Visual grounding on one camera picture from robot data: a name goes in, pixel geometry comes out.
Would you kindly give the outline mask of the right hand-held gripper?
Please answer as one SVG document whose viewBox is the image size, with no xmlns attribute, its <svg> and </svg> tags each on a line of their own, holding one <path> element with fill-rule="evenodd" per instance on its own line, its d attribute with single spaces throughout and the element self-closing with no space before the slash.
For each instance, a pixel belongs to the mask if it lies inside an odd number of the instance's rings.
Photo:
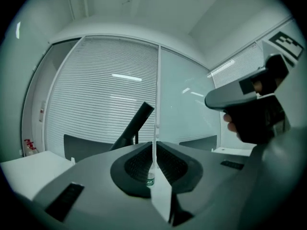
<svg viewBox="0 0 307 230">
<path fill-rule="evenodd" d="M 262 45 L 264 62 L 259 68 L 210 91 L 204 99 L 208 108 L 230 115 L 245 143 L 265 144 L 284 132 L 286 115 L 275 91 L 304 52 L 299 42 L 282 31 Z M 279 132 L 277 124 L 282 124 Z"/>
</svg>

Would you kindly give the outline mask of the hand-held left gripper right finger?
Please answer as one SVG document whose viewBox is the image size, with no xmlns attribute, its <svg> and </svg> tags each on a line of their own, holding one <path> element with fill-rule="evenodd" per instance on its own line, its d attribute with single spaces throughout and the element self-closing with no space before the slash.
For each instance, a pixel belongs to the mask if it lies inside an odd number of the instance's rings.
<svg viewBox="0 0 307 230">
<path fill-rule="evenodd" d="M 203 176 L 203 167 L 196 159 L 163 142 L 156 143 L 156 156 L 157 164 L 175 194 L 193 191 Z"/>
</svg>

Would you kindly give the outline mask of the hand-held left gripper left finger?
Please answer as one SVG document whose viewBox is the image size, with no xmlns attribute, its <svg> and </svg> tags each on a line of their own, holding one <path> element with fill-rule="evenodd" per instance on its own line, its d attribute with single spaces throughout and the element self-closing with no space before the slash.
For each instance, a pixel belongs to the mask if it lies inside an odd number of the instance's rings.
<svg viewBox="0 0 307 230">
<path fill-rule="evenodd" d="M 151 191 L 147 187 L 147 179 L 152 163 L 152 142 L 147 142 L 115 160 L 110 175 L 114 184 L 125 194 L 150 198 Z"/>
</svg>

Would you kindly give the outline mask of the person's right hand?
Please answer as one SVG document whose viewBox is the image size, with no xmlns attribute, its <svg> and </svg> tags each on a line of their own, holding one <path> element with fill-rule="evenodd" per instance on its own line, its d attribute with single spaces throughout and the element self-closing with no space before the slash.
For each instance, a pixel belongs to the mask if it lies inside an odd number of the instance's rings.
<svg viewBox="0 0 307 230">
<path fill-rule="evenodd" d="M 241 140 L 240 135 L 239 135 L 239 133 L 238 133 L 238 131 L 237 131 L 237 128 L 236 128 L 236 126 L 235 126 L 235 124 L 234 124 L 234 122 L 233 122 L 231 116 L 230 116 L 229 114 L 224 114 L 223 119 L 224 119 L 224 121 L 227 123 L 227 128 L 228 128 L 228 130 L 231 131 L 231 132 L 233 132 L 233 133 L 235 133 L 236 136 L 237 136 L 237 138 L 238 138 L 239 140 Z"/>
</svg>

